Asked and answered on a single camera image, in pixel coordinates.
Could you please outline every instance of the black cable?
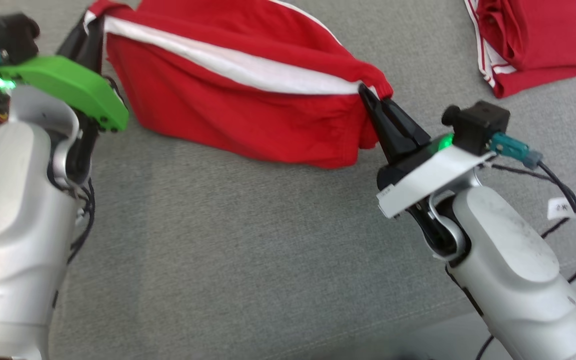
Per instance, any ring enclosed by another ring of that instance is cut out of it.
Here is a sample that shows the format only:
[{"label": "black cable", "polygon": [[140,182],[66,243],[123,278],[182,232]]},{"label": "black cable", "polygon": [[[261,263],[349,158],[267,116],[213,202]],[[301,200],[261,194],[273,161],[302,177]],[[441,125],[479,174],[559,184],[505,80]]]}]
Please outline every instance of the black cable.
[{"label": "black cable", "polygon": [[[539,161],[539,162],[537,162],[537,166],[540,167],[541,170],[543,170],[544,173],[546,173],[546,175],[542,175],[541,173],[536,173],[534,171],[523,170],[520,168],[512,168],[509,166],[503,166],[500,164],[491,164],[491,167],[493,169],[508,171],[510,173],[515,173],[515,174],[529,175],[529,176],[532,176],[534,178],[546,180],[548,182],[553,183],[554,185],[557,185],[557,187],[559,187],[560,191],[564,194],[567,202],[570,204],[570,208],[572,209],[572,211],[574,212],[574,214],[576,216],[576,195],[575,195],[575,193],[570,189],[570,187],[567,187],[567,185],[564,184],[562,182],[562,180],[560,180],[560,178],[558,178],[557,175],[555,175],[555,173],[553,173],[553,171],[551,171],[551,169],[548,166],[546,166],[546,164]],[[569,221],[569,218],[561,219],[560,221],[558,221],[555,225],[553,225],[551,228],[549,228],[548,230],[544,231],[541,234],[542,239],[546,239],[546,237],[548,237],[548,235],[557,231],[558,228],[562,227],[562,225],[566,224],[568,221]],[[572,276],[570,276],[568,278],[567,282],[572,283],[575,280],[576,280],[576,271],[574,272],[574,274]],[[487,338],[486,342],[484,342],[483,345],[481,346],[481,348],[479,349],[479,352],[477,353],[477,357],[475,358],[475,360],[482,360],[482,357],[483,357],[484,353],[486,352],[486,349],[490,346],[490,344],[492,343],[492,341],[494,339],[495,339],[495,337],[493,335],[490,335]]]},{"label": "black cable", "polygon": [[95,189],[92,186],[92,178],[88,179],[87,185],[88,189],[82,187],[82,191],[86,194],[86,196],[88,196],[89,199],[88,223],[86,225],[84,232],[82,232],[81,235],[79,235],[79,237],[72,244],[70,244],[71,253],[70,256],[68,256],[68,264],[73,262],[77,254],[80,252],[80,250],[82,250],[82,247],[86,242],[86,239],[88,239],[90,235],[93,223],[95,222],[95,210],[96,210]]}]

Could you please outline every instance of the green part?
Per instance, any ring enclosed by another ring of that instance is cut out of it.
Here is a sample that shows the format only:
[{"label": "green part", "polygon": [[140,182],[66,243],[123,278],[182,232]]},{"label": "green part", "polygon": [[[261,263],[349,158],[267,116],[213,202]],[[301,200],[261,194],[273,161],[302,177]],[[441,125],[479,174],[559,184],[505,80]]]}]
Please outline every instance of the green part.
[{"label": "green part", "polygon": [[128,109],[108,81],[66,57],[41,56],[0,66],[0,78],[30,84],[98,121],[104,130],[126,129]]},{"label": "green part", "polygon": [[453,140],[455,139],[455,134],[448,134],[442,137],[437,143],[437,151],[444,150],[448,146],[453,145]]}]

